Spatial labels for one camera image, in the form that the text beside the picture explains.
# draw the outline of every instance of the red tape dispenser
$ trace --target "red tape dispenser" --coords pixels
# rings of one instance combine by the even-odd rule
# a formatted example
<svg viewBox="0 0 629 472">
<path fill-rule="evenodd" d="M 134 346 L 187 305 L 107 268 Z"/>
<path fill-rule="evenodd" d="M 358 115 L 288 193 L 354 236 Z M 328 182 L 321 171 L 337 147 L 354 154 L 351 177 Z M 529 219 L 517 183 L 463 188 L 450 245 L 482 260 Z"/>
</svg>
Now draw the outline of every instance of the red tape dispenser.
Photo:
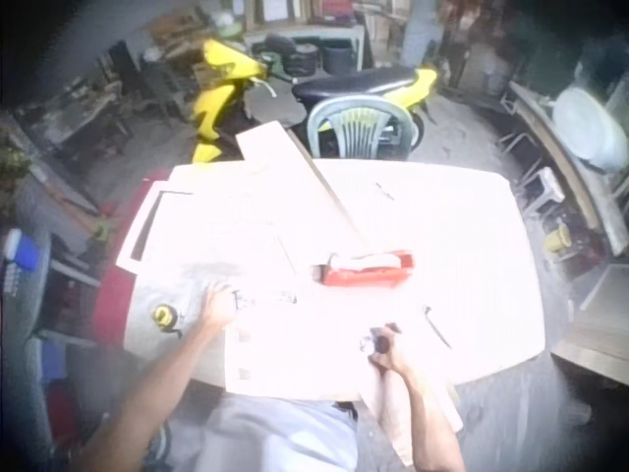
<svg viewBox="0 0 629 472">
<path fill-rule="evenodd" d="M 396 287 L 413 273 L 410 251 L 371 254 L 360 258 L 330 257 L 321 282 L 328 287 Z"/>
</svg>

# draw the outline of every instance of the black bucket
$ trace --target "black bucket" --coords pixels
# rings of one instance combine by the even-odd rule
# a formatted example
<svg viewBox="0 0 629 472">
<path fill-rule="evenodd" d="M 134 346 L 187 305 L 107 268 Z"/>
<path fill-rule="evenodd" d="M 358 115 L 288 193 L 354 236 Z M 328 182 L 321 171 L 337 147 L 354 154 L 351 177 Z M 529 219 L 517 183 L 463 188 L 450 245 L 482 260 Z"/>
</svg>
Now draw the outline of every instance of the black bucket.
<svg viewBox="0 0 629 472">
<path fill-rule="evenodd" d="M 323 70 L 331 76 L 344 76 L 356 71 L 354 49 L 349 40 L 326 41 L 321 48 Z"/>
</svg>

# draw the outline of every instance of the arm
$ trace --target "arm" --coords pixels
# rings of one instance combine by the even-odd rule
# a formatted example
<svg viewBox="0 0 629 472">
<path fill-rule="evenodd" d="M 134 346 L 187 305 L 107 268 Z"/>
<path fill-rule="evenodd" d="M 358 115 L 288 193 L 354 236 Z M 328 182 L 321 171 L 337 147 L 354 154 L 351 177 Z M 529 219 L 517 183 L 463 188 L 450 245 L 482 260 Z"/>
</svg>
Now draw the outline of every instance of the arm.
<svg viewBox="0 0 629 472">
<path fill-rule="evenodd" d="M 201 354 L 235 314 L 231 289 L 208 290 L 197 325 L 141 379 L 120 411 L 89 440 L 74 468 L 141 470 L 148 443 L 181 400 Z"/>
<path fill-rule="evenodd" d="M 399 374 L 409 390 L 413 463 L 418 472 L 465 472 L 461 448 L 448 420 L 438 405 L 433 387 L 415 359 L 414 350 L 403 334 L 390 327 L 378 332 L 389 340 L 385 354 L 373 354 L 372 360 Z"/>
</svg>

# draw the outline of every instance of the person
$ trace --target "person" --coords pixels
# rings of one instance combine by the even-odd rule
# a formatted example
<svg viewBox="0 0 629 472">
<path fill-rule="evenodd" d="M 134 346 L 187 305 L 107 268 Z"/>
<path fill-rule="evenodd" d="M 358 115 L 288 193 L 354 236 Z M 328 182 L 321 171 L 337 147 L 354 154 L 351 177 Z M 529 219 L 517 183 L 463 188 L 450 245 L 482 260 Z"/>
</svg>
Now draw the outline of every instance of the person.
<svg viewBox="0 0 629 472">
<path fill-rule="evenodd" d="M 148 444 L 179 403 L 206 346 L 234 321 L 233 290 L 208 290 L 199 320 L 168 356 L 160 359 L 120 410 L 73 461 L 79 471 L 136 471 Z M 417 470 L 465 471 L 454 432 L 437 406 L 421 370 L 409 356 L 404 334 L 379 329 L 386 354 L 372 361 L 398 373 L 411 400 L 413 461 Z M 176 470 L 352 471 L 358 460 L 355 410 L 332 402 L 299 402 L 224 393 L 210 414 L 202 450 Z"/>
</svg>

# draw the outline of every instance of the yellow scooter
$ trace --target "yellow scooter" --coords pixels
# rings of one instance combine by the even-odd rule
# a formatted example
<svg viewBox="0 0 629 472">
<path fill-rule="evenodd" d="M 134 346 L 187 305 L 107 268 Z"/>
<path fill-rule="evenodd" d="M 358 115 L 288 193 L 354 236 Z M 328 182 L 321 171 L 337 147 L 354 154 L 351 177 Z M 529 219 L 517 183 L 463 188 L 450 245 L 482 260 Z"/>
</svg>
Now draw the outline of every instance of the yellow scooter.
<svg viewBox="0 0 629 472">
<path fill-rule="evenodd" d="M 264 86 L 275 96 L 275 91 L 266 81 L 268 77 L 294 84 L 292 93 L 306 107 L 307 113 L 320 101 L 335 96 L 367 93 L 388 98 L 411 112 L 416 131 L 413 148 L 416 148 L 424 135 L 424 122 L 413 109 L 419 104 L 427 111 L 423 100 L 430 94 L 437 77 L 432 69 L 394 66 L 295 85 L 295 79 L 273 73 L 271 64 L 263 54 L 259 58 L 252 57 L 244 47 L 240 49 L 238 44 L 210 39 L 203 45 L 203 57 L 209 67 L 218 73 L 220 80 L 203 91 L 195 103 L 193 119 L 199 132 L 199 143 L 193 162 L 211 162 L 240 156 L 235 136 L 259 124 L 245 111 L 245 89 Z M 304 125 L 305 123 L 300 123 L 293 128 L 298 138 L 308 147 Z M 329 125 L 323 125 L 319 132 L 331 134 L 332 131 L 326 131 L 326 128 L 329 130 Z"/>
</svg>

